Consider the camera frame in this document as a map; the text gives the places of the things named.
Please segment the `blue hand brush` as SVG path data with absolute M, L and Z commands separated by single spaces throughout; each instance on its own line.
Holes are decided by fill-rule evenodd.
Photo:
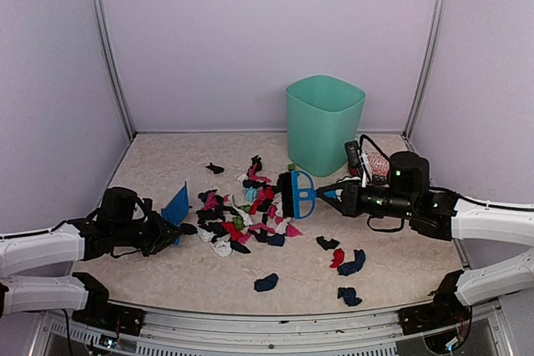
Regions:
M 277 184 L 281 197 L 281 216 L 297 220 L 308 218 L 318 198 L 312 177 L 304 171 L 292 170 L 279 175 Z

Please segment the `aluminium frame post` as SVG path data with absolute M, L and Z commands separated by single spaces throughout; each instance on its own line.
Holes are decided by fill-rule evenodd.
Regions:
M 446 0 L 434 0 L 431 13 L 431 24 L 426 40 L 421 70 L 417 79 L 416 92 L 413 97 L 411 109 L 409 111 L 408 118 L 406 120 L 406 124 L 403 130 L 403 137 L 408 143 L 414 137 L 416 125 L 421 115 L 423 102 L 427 92 L 428 82 L 431 77 L 431 69 L 439 43 L 442 19 L 445 9 Z
M 96 23 L 98 40 L 100 43 L 105 69 L 111 85 L 113 100 L 118 109 L 119 120 L 122 124 L 127 140 L 131 143 L 137 134 L 129 111 L 122 83 L 118 75 L 118 66 L 113 52 L 113 45 L 108 30 L 103 0 L 90 0 Z

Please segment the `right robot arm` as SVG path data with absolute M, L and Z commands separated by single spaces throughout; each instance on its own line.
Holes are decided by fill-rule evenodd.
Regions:
M 533 207 L 468 198 L 430 184 L 430 164 L 416 153 L 389 158 L 386 186 L 345 180 L 316 195 L 345 217 L 398 218 L 428 238 L 484 239 L 526 245 L 528 250 L 479 269 L 457 270 L 441 281 L 426 317 L 443 326 L 467 307 L 533 286 Z

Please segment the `red paper scrap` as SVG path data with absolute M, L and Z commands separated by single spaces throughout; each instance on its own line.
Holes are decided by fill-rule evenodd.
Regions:
M 345 261 L 345 252 L 342 248 L 337 248 L 333 252 L 333 258 L 330 263 L 330 268 L 337 269 Z

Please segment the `black scrap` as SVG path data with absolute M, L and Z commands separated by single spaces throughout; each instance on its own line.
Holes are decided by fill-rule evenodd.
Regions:
M 179 232 L 181 235 L 194 235 L 198 232 L 198 229 L 189 223 L 181 223 L 179 225 Z
M 324 236 L 316 238 L 316 242 L 325 250 L 335 250 L 339 247 L 340 242 L 334 238 L 326 239 Z

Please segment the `front aluminium rail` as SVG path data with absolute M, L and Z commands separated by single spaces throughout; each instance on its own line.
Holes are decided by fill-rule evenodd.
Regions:
M 397 308 L 296 315 L 201 313 L 143 308 L 135 335 L 44 314 L 31 355 L 510 355 L 496 302 L 465 321 L 432 327 Z

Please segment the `black scrap left front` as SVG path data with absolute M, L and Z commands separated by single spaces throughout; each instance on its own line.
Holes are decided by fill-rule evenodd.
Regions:
M 179 232 L 181 235 L 194 235 L 198 232 L 198 229 L 189 223 L 181 223 L 179 225 Z

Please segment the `left aluminium frame post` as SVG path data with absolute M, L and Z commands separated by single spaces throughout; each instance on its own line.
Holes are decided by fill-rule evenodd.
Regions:
M 98 40 L 100 43 L 105 69 L 111 85 L 113 100 L 118 109 L 119 120 L 122 124 L 127 140 L 131 143 L 137 134 L 129 111 L 122 83 L 118 75 L 118 66 L 113 52 L 113 45 L 108 30 L 103 0 L 90 0 L 96 23 Z

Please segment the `navy curved scrap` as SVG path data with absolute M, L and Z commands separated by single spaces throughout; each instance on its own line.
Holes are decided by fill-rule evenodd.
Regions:
M 337 273 L 340 276 L 350 276 L 361 271 L 366 261 L 365 251 L 363 249 L 355 249 L 354 256 L 355 259 L 353 261 L 343 263 L 337 268 Z

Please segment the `blue dustpan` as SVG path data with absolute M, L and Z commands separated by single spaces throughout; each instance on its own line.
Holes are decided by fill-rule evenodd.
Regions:
M 187 183 L 174 195 L 169 203 L 161 209 L 161 216 L 167 222 L 179 226 L 189 212 L 189 194 Z

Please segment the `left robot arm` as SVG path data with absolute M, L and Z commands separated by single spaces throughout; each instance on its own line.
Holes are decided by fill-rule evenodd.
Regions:
M 57 264 L 87 262 L 104 255 L 117 258 L 116 248 L 149 257 L 196 229 L 178 226 L 153 210 L 149 198 L 129 188 L 105 191 L 100 206 L 85 218 L 64 220 L 41 231 L 1 237 L 1 314 L 65 309 L 106 327 L 117 318 L 108 290 L 88 273 L 33 277 L 26 272 Z

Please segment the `white scrap front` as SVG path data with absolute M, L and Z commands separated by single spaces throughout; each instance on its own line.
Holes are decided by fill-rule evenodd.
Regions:
M 211 242 L 215 234 L 213 232 L 207 231 L 203 228 L 197 228 L 197 234 L 201 241 L 207 243 Z

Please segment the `red patterned bowl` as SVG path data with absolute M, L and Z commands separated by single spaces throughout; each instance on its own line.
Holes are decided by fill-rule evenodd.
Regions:
M 367 184 L 385 186 L 390 164 L 380 153 L 364 151 L 360 157 L 348 161 L 348 171 L 354 177 L 363 178 Z

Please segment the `black scrap right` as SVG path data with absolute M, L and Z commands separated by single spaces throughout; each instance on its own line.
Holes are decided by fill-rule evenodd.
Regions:
M 316 242 L 325 250 L 335 250 L 339 247 L 340 242 L 334 238 L 326 239 L 324 236 L 316 238 Z

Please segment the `teal plastic waste bin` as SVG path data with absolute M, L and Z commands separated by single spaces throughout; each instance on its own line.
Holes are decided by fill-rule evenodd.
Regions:
M 327 177 L 346 161 L 344 144 L 355 138 L 365 92 L 325 75 L 303 78 L 286 88 L 290 160 L 316 177 Z

